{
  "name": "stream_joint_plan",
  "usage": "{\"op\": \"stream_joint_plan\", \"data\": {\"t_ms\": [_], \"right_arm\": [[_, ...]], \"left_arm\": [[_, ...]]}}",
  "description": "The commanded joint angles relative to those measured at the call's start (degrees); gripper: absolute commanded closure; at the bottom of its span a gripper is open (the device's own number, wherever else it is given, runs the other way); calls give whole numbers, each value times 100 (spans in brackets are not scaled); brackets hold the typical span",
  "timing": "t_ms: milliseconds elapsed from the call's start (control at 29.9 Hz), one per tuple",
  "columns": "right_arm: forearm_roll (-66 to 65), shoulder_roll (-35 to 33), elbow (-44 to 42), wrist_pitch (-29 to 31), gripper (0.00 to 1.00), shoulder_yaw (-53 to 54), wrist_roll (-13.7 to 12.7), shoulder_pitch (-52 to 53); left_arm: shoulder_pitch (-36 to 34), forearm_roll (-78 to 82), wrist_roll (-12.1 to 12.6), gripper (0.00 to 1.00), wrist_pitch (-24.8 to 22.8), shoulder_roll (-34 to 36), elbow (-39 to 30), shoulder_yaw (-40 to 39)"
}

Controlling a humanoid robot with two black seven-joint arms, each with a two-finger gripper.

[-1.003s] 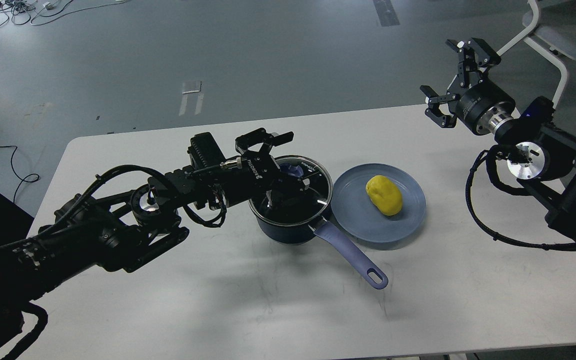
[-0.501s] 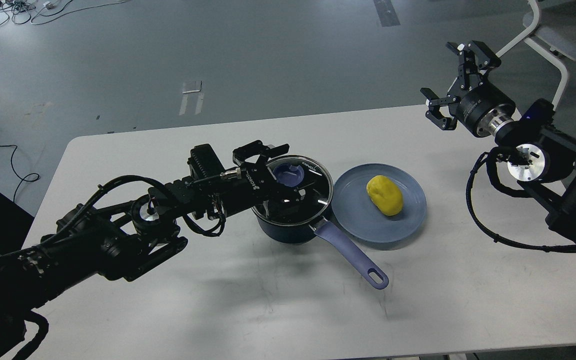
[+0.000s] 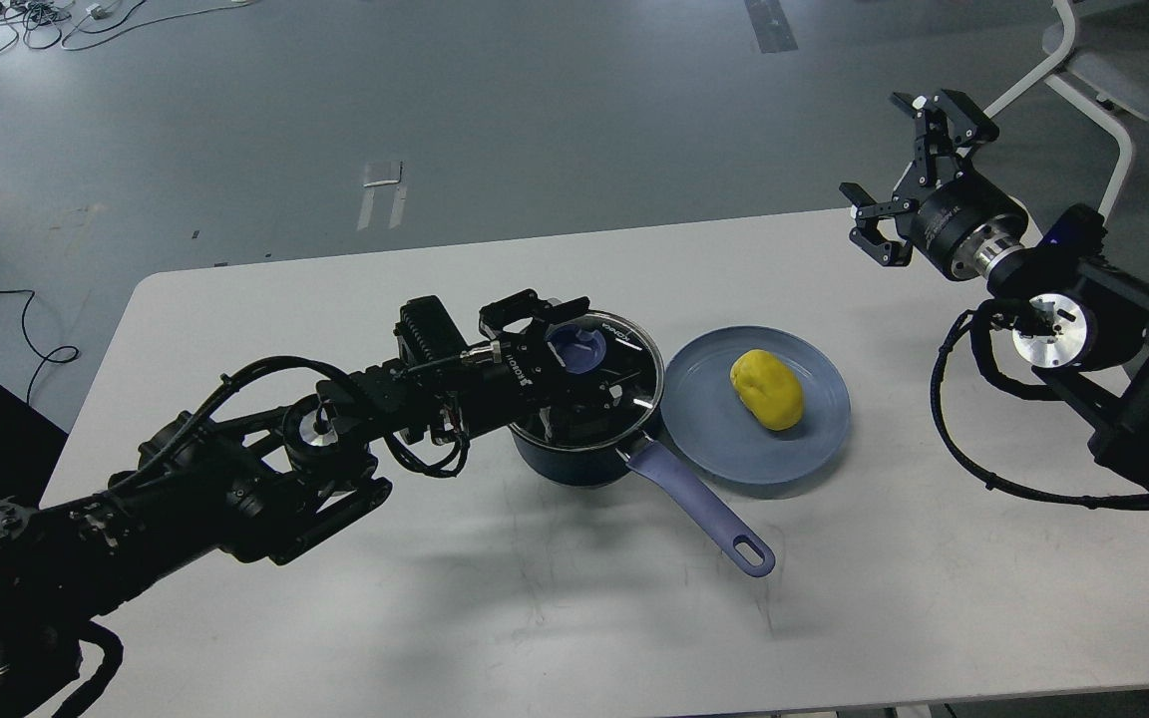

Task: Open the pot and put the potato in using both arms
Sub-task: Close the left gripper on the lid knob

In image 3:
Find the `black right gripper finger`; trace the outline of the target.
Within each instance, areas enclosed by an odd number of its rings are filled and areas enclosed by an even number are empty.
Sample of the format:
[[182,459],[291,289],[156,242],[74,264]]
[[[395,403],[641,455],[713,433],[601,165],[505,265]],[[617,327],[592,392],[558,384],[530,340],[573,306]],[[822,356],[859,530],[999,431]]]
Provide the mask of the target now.
[[911,216],[920,208],[920,202],[913,198],[895,195],[888,201],[876,201],[856,182],[840,182],[839,192],[849,202],[853,210],[853,227],[849,240],[857,248],[865,250],[867,257],[874,258],[881,267],[907,267],[913,257],[911,241],[902,238],[890,239],[880,229],[882,221],[895,221]]
[[897,190],[939,190],[958,180],[971,172],[976,150],[998,140],[995,121],[961,91],[894,92],[890,105],[913,119],[913,159]]

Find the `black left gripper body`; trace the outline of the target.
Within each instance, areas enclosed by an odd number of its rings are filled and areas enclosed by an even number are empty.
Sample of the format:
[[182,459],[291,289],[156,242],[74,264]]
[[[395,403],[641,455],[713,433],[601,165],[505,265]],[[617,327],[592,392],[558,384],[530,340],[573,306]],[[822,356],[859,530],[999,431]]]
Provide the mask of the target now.
[[458,403],[470,420],[519,420],[574,389],[552,345],[520,333],[466,347],[455,368]]

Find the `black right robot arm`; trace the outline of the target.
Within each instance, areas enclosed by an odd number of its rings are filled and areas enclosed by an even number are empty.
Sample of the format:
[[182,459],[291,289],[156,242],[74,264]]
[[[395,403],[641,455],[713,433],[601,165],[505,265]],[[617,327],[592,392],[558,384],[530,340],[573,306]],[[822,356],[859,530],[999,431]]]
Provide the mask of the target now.
[[[967,94],[939,88],[892,94],[913,122],[913,155],[890,198],[858,183],[840,191],[853,209],[849,239],[885,267],[913,255],[944,280],[985,283],[986,299],[946,333],[930,378],[930,414],[944,449],[989,491],[1042,504],[1149,514],[1149,281],[1109,263],[1105,219],[1072,204],[1035,245],[1021,237],[1021,204],[977,171],[972,159],[997,141],[998,125]],[[1069,406],[1089,424],[1098,468],[1136,494],[1051,494],[982,468],[953,438],[943,384],[955,347],[966,341],[976,371],[1002,394]]]

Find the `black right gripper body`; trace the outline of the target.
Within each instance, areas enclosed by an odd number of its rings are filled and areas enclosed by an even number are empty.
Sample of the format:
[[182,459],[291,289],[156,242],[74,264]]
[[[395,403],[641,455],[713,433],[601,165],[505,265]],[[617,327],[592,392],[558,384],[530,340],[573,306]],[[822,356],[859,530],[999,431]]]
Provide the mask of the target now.
[[1030,216],[1021,204],[976,172],[949,172],[946,182],[921,185],[921,172],[908,170],[899,182],[899,237],[920,250],[948,281],[981,275],[976,252],[987,240],[1021,239]]

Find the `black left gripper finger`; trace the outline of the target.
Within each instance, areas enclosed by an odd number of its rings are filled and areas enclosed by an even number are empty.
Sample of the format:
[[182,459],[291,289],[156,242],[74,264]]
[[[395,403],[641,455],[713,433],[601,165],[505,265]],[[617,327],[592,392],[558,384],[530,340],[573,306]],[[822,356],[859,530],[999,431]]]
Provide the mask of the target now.
[[629,380],[594,381],[560,406],[547,406],[535,418],[539,440],[619,440],[638,429],[657,401],[657,383],[642,375]]
[[587,296],[566,301],[542,299],[534,289],[484,304],[479,310],[478,329],[485,339],[502,341],[503,335],[547,335],[549,327],[583,317],[591,309]]

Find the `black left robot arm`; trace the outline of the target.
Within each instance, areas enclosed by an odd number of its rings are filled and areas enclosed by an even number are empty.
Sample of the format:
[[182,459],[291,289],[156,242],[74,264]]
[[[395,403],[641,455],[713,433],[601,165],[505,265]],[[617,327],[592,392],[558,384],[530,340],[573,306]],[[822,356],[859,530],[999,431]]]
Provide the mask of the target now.
[[283,566],[379,508],[392,486],[375,442],[412,473],[452,478],[475,438],[634,408],[662,373],[643,333],[614,329],[586,298],[516,292],[483,306],[479,330],[469,343],[441,300],[415,298],[398,312],[396,360],[354,373],[255,360],[105,491],[47,509],[0,492],[0,717],[68,685],[59,717],[86,712],[123,659],[97,616],[193,559],[222,550]]

